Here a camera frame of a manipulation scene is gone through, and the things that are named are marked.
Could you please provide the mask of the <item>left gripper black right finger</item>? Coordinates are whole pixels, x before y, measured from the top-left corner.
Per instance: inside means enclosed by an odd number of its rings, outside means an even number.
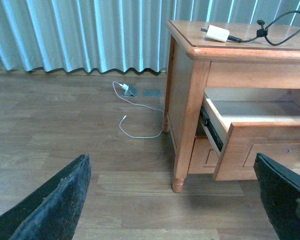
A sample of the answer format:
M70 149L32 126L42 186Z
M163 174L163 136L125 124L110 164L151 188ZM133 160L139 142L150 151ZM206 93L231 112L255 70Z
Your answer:
M281 240L300 240L300 175L263 153L253 165L260 198Z

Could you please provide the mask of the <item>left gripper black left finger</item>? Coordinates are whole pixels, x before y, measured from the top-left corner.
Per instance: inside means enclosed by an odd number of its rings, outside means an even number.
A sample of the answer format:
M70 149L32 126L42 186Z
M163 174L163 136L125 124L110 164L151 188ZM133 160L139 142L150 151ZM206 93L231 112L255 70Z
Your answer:
M0 216L0 240L71 240L91 179L88 155L80 155Z

